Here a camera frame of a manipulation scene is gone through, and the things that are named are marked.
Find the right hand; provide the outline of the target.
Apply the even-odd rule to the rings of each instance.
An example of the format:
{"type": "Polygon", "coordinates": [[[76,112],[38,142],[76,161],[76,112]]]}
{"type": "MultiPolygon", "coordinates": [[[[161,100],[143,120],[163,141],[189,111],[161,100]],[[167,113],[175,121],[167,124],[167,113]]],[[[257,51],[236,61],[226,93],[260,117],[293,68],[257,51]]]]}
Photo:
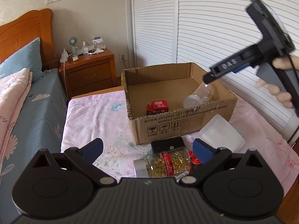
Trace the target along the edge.
{"type": "Polygon", "coordinates": [[[277,58],[262,63],[256,73],[256,87],[265,86],[269,93],[285,107],[298,111],[298,57],[277,58]]]}

